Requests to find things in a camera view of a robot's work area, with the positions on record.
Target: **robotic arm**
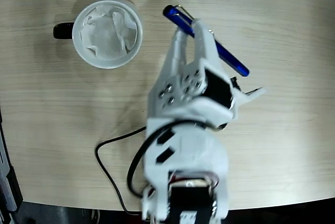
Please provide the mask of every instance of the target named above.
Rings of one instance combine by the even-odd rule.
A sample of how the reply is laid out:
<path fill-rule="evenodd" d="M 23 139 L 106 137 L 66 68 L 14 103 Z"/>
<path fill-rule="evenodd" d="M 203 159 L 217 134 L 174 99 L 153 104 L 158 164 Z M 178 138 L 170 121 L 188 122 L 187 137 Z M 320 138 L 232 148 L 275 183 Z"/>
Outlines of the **robotic arm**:
<path fill-rule="evenodd" d="M 149 93 L 147 137 L 176 120 L 223 129 L 238 107 L 265 92 L 243 93 L 224 71 L 215 39 L 199 19 L 192 22 L 195 59 L 186 64 L 187 35 L 177 28 L 163 69 Z M 151 223 L 220 223 L 228 213 L 228 158 L 204 125 L 180 124 L 162 132 L 144 154 L 142 219 Z"/>

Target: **mug handle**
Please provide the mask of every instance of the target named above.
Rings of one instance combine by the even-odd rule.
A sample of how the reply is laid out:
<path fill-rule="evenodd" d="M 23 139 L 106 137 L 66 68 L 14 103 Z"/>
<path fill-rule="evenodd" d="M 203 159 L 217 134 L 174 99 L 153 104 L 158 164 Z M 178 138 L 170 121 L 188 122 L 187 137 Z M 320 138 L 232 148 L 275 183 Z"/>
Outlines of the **mug handle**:
<path fill-rule="evenodd" d="M 72 28 L 74 23 L 57 24 L 53 28 L 53 37 L 56 39 L 72 39 Z"/>

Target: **wire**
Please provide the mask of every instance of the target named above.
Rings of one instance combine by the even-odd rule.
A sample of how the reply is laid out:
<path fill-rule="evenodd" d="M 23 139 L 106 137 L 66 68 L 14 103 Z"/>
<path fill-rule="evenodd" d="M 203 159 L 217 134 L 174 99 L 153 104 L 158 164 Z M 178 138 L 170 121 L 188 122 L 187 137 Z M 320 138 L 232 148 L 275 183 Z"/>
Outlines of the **wire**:
<path fill-rule="evenodd" d="M 139 192 L 137 192 L 134 187 L 132 186 L 132 179 L 136 170 L 136 167 L 138 166 L 138 164 L 140 163 L 141 158 L 143 157 L 143 155 L 145 154 L 145 152 L 147 151 L 147 149 L 149 148 L 149 146 L 153 143 L 153 141 L 164 131 L 167 131 L 169 129 L 171 129 L 174 126 L 177 125 L 182 125 L 182 124 L 196 124 L 199 125 L 201 127 L 209 127 L 212 129 L 215 129 L 212 125 L 206 123 L 206 122 L 202 122 L 202 121 L 198 121 L 198 120 L 191 120 L 191 119 L 182 119 L 182 120 L 177 120 L 174 121 L 172 123 L 169 123 L 165 126 L 162 126 L 161 128 L 159 128 L 158 130 L 156 130 L 154 133 L 152 133 L 146 140 L 145 142 L 142 144 L 142 146 L 140 147 L 140 149 L 137 151 L 137 153 L 135 154 L 134 159 L 132 160 L 129 170 L 128 170 L 128 174 L 127 174 L 127 185 L 128 185 L 128 189 L 131 191 L 132 194 L 134 194 L 136 197 L 138 198 L 142 198 L 143 195 Z"/>
<path fill-rule="evenodd" d="M 128 137 L 131 137 L 131 136 L 133 136 L 133 135 L 136 135 L 136 134 L 138 134 L 138 133 L 144 131 L 145 129 L 146 129 L 146 127 L 144 126 L 144 127 L 140 128 L 140 129 L 138 129 L 138 130 L 136 130 L 136 131 L 127 133 L 127 134 L 122 135 L 122 136 L 120 136 L 120 137 L 106 140 L 106 141 L 101 142 L 100 144 L 98 144 L 98 145 L 96 146 L 96 148 L 95 148 L 95 157 L 96 157 L 96 160 L 98 161 L 100 167 L 102 168 L 102 170 L 104 171 L 104 173 L 105 173 L 106 176 L 108 177 L 108 179 L 109 179 L 109 181 L 111 182 L 111 184 L 113 185 L 113 187 L 114 187 L 114 189 L 115 189 L 115 191 L 116 191 L 116 194 L 117 194 L 117 196 L 119 197 L 119 201 L 120 201 L 120 204 L 121 204 L 123 210 L 124 210 L 127 214 L 129 214 L 129 215 L 138 215 L 138 214 L 132 214 L 132 213 L 130 213 L 130 212 L 127 210 L 127 208 L 126 208 L 126 206 L 125 206 L 125 203 L 124 203 L 124 200 L 123 200 L 123 198 L 122 198 L 122 195 L 121 195 L 121 193 L 120 193 L 119 188 L 117 187 L 116 183 L 115 183 L 114 180 L 112 179 L 111 175 L 109 174 L 109 172 L 107 171 L 107 169 L 105 168 L 105 166 L 103 165 L 103 163 L 102 163 L 102 161 L 101 161 L 101 159 L 100 159 L 100 157 L 99 157 L 99 149 L 100 149 L 101 147 L 103 147 L 104 145 L 106 145 L 106 144 L 109 144 L 109 143 L 112 143 L 112 142 L 115 142 L 115 141 L 118 141 L 118 140 L 121 140 L 121 139 L 125 139 L 125 138 L 128 138 Z"/>

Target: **wood grain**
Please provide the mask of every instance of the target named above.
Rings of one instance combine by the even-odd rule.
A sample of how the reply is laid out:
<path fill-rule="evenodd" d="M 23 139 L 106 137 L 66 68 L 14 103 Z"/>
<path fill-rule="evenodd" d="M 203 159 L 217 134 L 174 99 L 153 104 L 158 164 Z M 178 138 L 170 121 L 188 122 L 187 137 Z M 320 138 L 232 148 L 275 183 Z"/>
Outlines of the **wood grain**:
<path fill-rule="evenodd" d="M 335 196 L 335 0 L 131 0 L 144 41 L 115 70 L 89 66 L 70 40 L 52 37 L 55 24 L 94 1 L 0 0 L 0 104 L 26 201 L 121 209 L 94 147 L 145 125 L 147 94 L 174 31 L 161 15 L 168 4 L 201 17 L 250 68 L 239 78 L 243 90 L 268 90 L 218 134 L 229 154 L 231 208 Z M 101 150 L 132 210 L 140 203 L 126 189 L 126 173 L 143 138 Z"/>

